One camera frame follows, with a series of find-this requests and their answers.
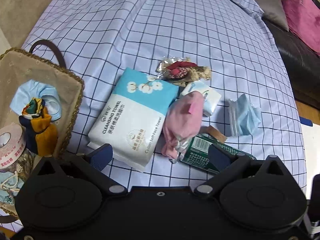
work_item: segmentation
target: white and blue package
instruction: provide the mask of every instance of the white and blue package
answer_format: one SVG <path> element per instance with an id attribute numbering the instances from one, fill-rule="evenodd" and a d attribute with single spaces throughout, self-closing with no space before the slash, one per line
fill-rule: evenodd
<path id="1" fill-rule="evenodd" d="M 178 86 L 126 68 L 88 136 L 89 147 L 104 143 L 113 157 L 143 172 L 160 136 Z"/>
<path id="2" fill-rule="evenodd" d="M 186 88 L 181 92 L 180 96 L 184 96 L 188 93 L 191 93 L 192 91 L 198 91 L 203 95 L 203 114 L 207 117 L 210 117 L 213 114 L 213 111 L 215 110 L 221 98 L 221 95 L 216 90 L 207 86 L 199 80 L 188 83 Z"/>

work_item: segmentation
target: black leather sofa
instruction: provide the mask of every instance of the black leather sofa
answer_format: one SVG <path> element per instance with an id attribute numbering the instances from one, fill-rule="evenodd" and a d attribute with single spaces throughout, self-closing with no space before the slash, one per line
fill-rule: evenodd
<path id="1" fill-rule="evenodd" d="M 320 8 L 319 1 L 313 2 Z M 295 99 L 320 109 L 320 57 L 293 33 L 266 19 L 263 21 L 273 34 Z"/>

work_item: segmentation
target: small tissue pack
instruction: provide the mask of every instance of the small tissue pack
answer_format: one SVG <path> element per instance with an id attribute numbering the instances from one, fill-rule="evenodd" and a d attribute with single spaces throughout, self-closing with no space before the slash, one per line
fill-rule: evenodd
<path id="1" fill-rule="evenodd" d="M 186 88 L 181 92 L 180 96 L 184 96 L 192 91 L 200 92 L 204 97 L 204 107 L 203 107 L 203 114 L 207 117 L 210 117 L 215 110 L 221 95 L 214 90 L 213 88 L 207 86 L 203 82 L 193 81 L 190 82 Z"/>

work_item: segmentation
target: barcode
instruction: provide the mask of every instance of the barcode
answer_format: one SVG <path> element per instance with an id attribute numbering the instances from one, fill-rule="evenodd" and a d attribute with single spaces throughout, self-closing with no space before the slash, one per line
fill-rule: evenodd
<path id="1" fill-rule="evenodd" d="M 201 138 L 195 137 L 192 143 L 192 148 L 195 148 L 199 151 L 208 153 L 209 146 L 211 145 L 211 142 L 207 142 L 206 140 L 203 140 Z"/>

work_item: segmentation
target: wooden floor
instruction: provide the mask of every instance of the wooden floor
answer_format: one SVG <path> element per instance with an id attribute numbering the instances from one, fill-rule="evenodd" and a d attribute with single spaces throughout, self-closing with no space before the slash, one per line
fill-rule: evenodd
<path id="1" fill-rule="evenodd" d="M 0 227 L 0 231 L 4 232 L 7 238 L 11 238 L 15 234 L 15 232 L 3 227 Z"/>
<path id="2" fill-rule="evenodd" d="M 315 124 L 320 125 L 320 111 L 311 107 L 307 106 L 301 102 L 296 101 L 297 109 L 299 116 L 307 118 L 311 120 Z"/>

